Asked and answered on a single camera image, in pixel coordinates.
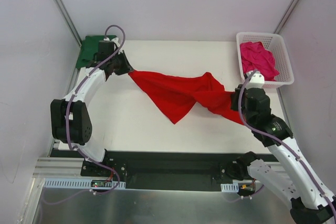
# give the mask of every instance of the gray wall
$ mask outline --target gray wall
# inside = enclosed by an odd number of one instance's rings
[[[291,0],[63,0],[83,38],[111,20],[136,40],[235,41],[272,33]]]
[[[336,0],[302,0],[281,33],[295,82],[281,88],[308,161],[336,193]]]
[[[49,104],[66,92],[79,47],[53,0],[0,0],[0,223],[20,218]]]

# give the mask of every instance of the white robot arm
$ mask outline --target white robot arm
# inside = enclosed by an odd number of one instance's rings
[[[53,100],[50,105],[52,135],[64,143],[70,144],[70,149],[79,149],[86,157],[101,162],[105,155],[105,149],[92,137],[92,124],[87,107],[96,91],[107,81],[108,77],[115,73],[122,75],[133,71],[118,39],[102,40],[98,44],[96,59],[86,67],[86,75],[74,88],[61,100]],[[110,55],[118,51],[108,61]],[[67,106],[70,102],[70,112],[67,114]],[[69,143],[66,130],[66,119],[69,119]]]
[[[264,77],[255,73],[246,89],[239,86],[232,98],[233,109],[238,110],[238,93],[244,92],[241,112],[247,126],[281,163],[290,180],[274,172],[253,152],[237,160],[239,170],[246,173],[242,176],[248,174],[277,195],[290,209],[296,223],[325,223],[334,215],[336,197],[307,162],[286,123],[270,113],[270,100],[261,88],[263,84]]]

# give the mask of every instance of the white tabletop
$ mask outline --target white tabletop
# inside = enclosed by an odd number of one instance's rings
[[[235,42],[126,41],[124,50],[139,71],[181,77],[197,77],[208,71],[228,91],[241,83]],[[266,93],[272,113],[284,118],[276,90]],[[198,103],[174,125],[127,74],[110,76],[88,110],[96,141],[109,151],[269,153],[249,129]],[[59,149],[68,147],[60,143]]]

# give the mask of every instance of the red towel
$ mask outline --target red towel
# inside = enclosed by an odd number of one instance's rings
[[[230,95],[233,92],[225,91],[224,86],[209,72],[195,78],[166,76],[147,71],[134,71],[129,76],[174,124],[196,102],[212,113],[242,124],[238,112],[230,109]]]
[[[261,42],[241,43],[240,54],[244,73],[258,69],[265,77],[265,81],[275,81],[274,77],[280,74],[275,69],[272,52],[267,51]]]

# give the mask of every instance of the pink cloth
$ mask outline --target pink cloth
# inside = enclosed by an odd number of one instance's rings
[[[241,43],[240,54],[244,73],[258,69],[265,81],[275,81],[274,77],[280,74],[275,69],[273,54],[267,51],[261,42]]]

